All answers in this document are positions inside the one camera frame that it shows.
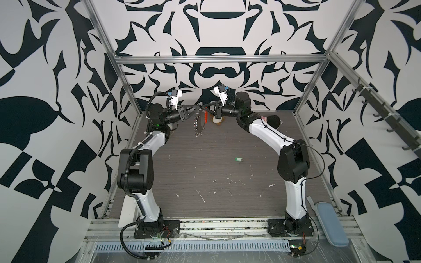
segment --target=black and white wallpaper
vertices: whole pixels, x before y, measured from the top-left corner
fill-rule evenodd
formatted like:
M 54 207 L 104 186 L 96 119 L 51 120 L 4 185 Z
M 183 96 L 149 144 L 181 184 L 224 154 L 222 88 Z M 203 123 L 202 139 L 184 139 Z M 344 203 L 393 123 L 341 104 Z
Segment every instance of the black and white wallpaper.
M 417 130 L 421 130 L 421 6 L 367 0 L 339 54 Z M 326 160 L 342 208 L 368 244 L 394 263 L 421 260 L 421 160 L 329 64 L 300 111 L 310 142 Z
M 351 2 L 94 0 L 118 56 L 322 54 Z M 141 107 L 154 91 L 171 88 L 185 92 L 185 104 L 213 101 L 212 88 L 222 83 L 248 92 L 253 110 L 275 110 L 294 109 L 316 64 L 151 64 L 124 70 Z
M 80 0 L 0 2 L 2 262 L 74 262 L 136 113 Z

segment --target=robotic arm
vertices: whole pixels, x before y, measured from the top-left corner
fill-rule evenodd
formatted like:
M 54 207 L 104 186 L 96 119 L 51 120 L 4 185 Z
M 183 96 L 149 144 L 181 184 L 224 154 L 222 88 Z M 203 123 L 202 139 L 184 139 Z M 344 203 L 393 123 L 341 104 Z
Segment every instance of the robotic arm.
M 242 129 L 259 137 L 279 155 L 277 170 L 285 181 L 287 194 L 286 219 L 269 220 L 268 233 L 272 236 L 285 234 L 297 236 L 302 232 L 308 233 L 311 221 L 303 200 L 305 200 L 305 177 L 310 162 L 307 148 L 303 146 L 304 141 L 295 141 L 264 122 L 259 114 L 251 111 L 251 99 L 247 93 L 237 93 L 235 100 L 232 101 L 226 94 L 227 87 L 220 85 L 215 89 L 221 100 L 205 105 L 174 104 L 175 109 L 172 109 L 172 106 L 164 109 L 160 104 L 150 105 L 148 102 L 148 137 L 133 149 L 123 149 L 120 154 L 117 184 L 119 188 L 125 189 L 127 196 L 119 227 L 132 223 L 137 218 L 144 218 L 138 226 L 144 233 L 154 236 L 162 232 L 164 227 L 162 212 L 156 205 L 151 190 L 154 179 L 152 156 L 168 141 L 169 124 L 185 121 L 199 110 L 205 110 L 217 119 L 222 116 L 235 117 Z M 177 93 L 173 90 L 171 94 L 177 96 L 177 101 L 181 96 L 180 91 Z

